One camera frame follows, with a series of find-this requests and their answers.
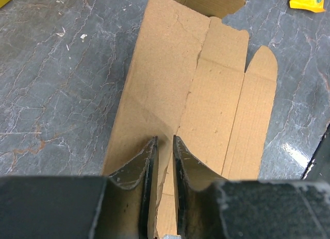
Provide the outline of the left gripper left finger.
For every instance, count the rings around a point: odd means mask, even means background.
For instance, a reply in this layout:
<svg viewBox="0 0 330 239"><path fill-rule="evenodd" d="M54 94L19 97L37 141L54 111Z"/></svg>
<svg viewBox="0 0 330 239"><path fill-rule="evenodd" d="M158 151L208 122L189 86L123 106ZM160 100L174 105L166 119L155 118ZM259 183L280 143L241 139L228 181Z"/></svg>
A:
<svg viewBox="0 0 330 239"><path fill-rule="evenodd" d="M133 190L140 183L144 183L145 176L153 176L154 165L158 168L157 136L152 137L137 155L108 177L119 188Z"/></svg>

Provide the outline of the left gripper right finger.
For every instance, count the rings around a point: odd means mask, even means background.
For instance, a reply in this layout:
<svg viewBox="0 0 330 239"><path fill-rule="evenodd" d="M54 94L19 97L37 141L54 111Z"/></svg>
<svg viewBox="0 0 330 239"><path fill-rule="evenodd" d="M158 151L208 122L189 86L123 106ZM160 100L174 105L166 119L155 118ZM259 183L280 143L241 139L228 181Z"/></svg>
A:
<svg viewBox="0 0 330 239"><path fill-rule="evenodd" d="M194 156L177 135L173 137L173 161L178 192L185 190L200 192L214 182L227 180Z"/></svg>

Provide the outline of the brown cardboard box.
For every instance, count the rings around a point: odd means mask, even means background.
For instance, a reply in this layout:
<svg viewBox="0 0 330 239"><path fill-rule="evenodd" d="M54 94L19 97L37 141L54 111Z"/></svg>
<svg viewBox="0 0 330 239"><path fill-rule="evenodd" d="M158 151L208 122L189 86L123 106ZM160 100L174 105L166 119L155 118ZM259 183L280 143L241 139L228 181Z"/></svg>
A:
<svg viewBox="0 0 330 239"><path fill-rule="evenodd" d="M174 0L148 0L103 173L159 138L156 235L176 233L173 136L217 174L258 177L277 80L261 46L246 61L249 33Z"/></svg>

